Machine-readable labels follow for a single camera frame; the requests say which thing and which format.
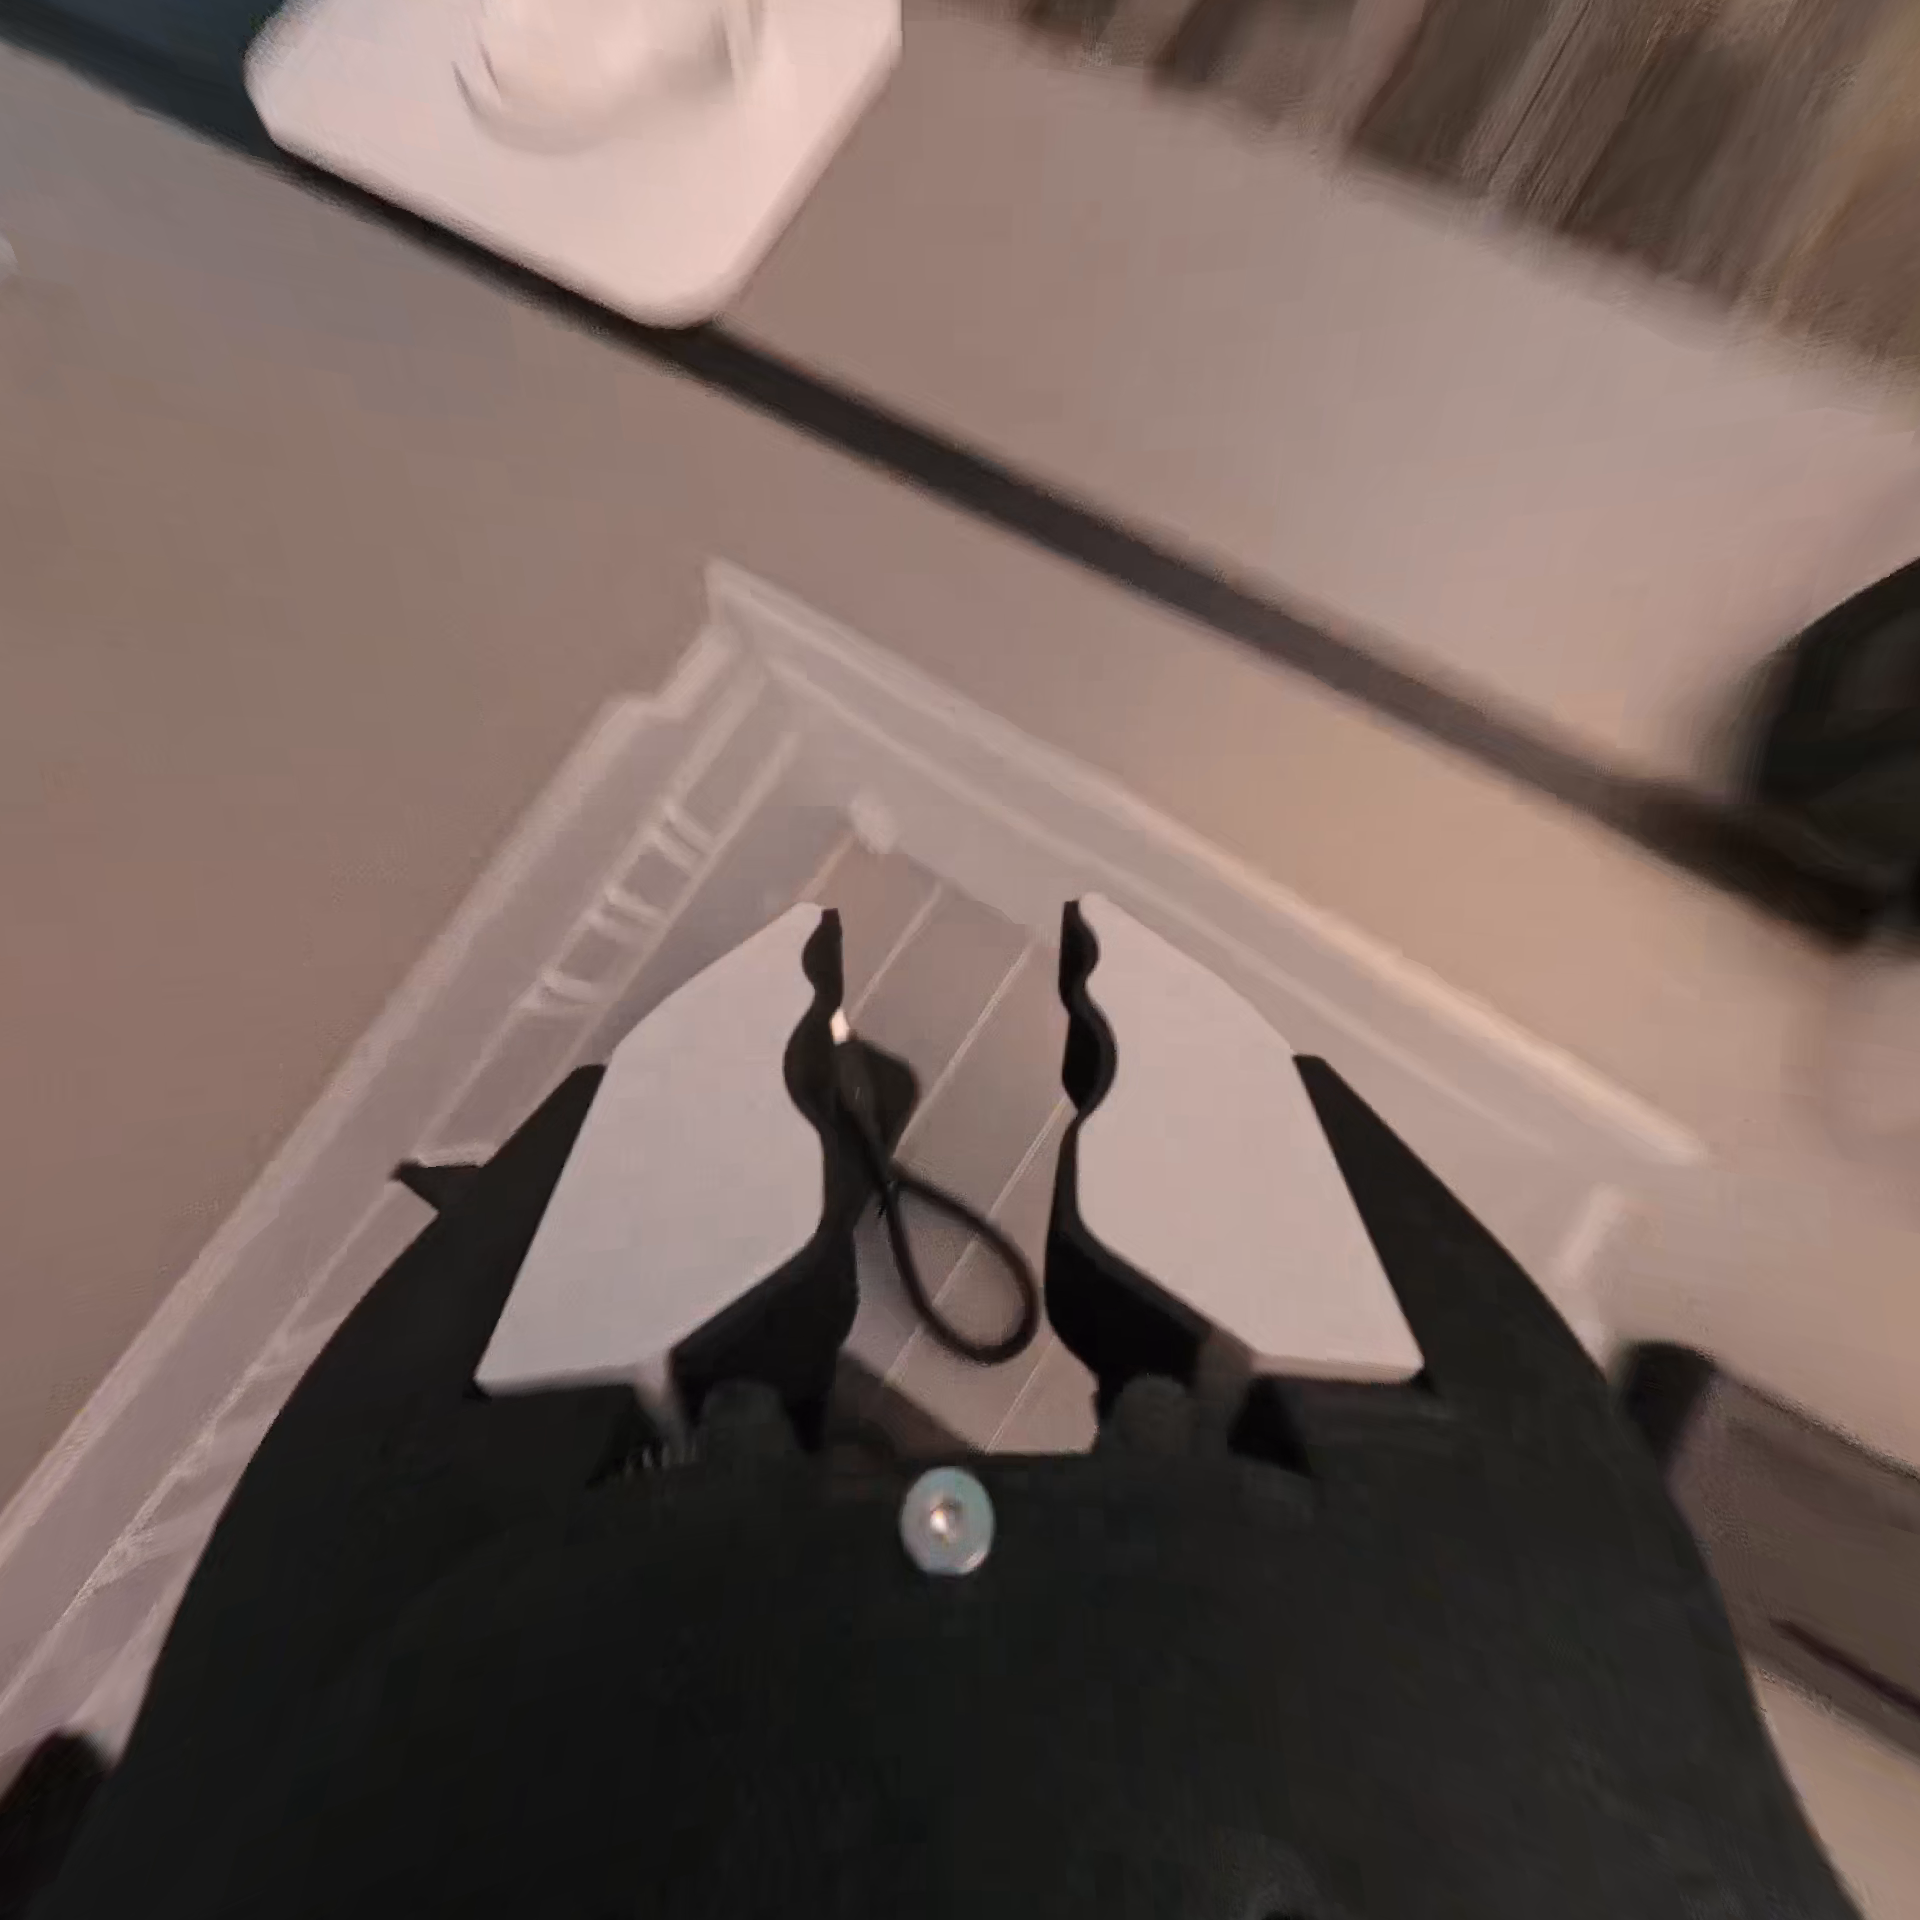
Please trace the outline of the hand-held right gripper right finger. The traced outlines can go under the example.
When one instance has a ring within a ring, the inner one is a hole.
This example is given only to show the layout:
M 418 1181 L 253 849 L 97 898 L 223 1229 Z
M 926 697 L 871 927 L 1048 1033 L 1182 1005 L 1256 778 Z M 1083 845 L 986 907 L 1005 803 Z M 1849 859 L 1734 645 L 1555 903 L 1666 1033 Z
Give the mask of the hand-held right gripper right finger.
M 1425 1354 L 1296 1050 L 1233 984 L 1107 896 L 1063 907 L 1072 1116 L 1045 1309 L 1107 1423 L 1144 1379 L 1407 1386 Z

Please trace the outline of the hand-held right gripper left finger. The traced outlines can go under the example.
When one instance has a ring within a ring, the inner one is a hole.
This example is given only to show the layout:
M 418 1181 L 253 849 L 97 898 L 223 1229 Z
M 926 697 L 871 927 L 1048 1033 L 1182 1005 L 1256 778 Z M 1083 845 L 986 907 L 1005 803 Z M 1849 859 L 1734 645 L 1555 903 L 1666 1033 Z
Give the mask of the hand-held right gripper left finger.
M 627 1386 L 689 1434 L 719 1387 L 751 1384 L 816 1440 L 858 1319 L 841 1005 L 841 920 L 802 903 L 637 1021 L 477 1368 L 482 1391 Z

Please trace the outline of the clear plastic bin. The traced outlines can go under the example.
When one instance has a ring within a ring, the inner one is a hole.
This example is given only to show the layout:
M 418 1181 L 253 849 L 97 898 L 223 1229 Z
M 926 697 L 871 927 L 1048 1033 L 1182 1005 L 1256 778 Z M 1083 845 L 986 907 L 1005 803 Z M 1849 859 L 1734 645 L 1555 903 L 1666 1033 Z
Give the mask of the clear plastic bin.
M 258 1437 L 427 1224 L 734 941 L 838 906 L 855 1032 L 905 1058 L 934 1177 L 1018 1227 L 1066 1127 L 1063 903 L 1102 895 L 1350 1083 L 1592 1351 L 1681 1121 L 1281 890 L 827 616 L 717 564 L 659 695 L 613 705 L 6 1515 L 2 1746 L 118 1745 Z

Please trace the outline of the black device with grey panel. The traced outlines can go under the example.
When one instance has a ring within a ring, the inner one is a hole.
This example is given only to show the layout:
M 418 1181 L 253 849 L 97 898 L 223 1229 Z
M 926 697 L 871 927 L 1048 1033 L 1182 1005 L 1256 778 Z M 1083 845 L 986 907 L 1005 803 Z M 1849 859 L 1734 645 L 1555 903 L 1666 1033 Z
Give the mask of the black device with grey panel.
M 1629 1346 L 1617 1392 L 1749 1661 L 1917 1755 L 1917 1472 L 1672 1341 Z

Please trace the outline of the dark blurred object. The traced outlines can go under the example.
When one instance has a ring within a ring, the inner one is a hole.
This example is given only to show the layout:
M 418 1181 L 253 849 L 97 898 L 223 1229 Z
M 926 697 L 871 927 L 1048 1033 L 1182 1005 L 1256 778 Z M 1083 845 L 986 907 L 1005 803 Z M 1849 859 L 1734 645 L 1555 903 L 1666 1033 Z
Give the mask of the dark blurred object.
M 1855 593 L 1758 672 L 1735 791 L 1640 785 L 1643 850 L 1817 945 L 1917 951 L 1919 562 Z

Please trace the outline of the white stand base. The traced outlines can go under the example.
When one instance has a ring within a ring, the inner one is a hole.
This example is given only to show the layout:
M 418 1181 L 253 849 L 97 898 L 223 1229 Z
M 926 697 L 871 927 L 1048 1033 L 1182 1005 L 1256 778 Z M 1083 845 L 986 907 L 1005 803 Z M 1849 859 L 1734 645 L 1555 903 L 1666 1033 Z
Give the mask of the white stand base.
M 899 3 L 315 3 L 274 146 L 617 316 L 717 317 L 897 72 Z

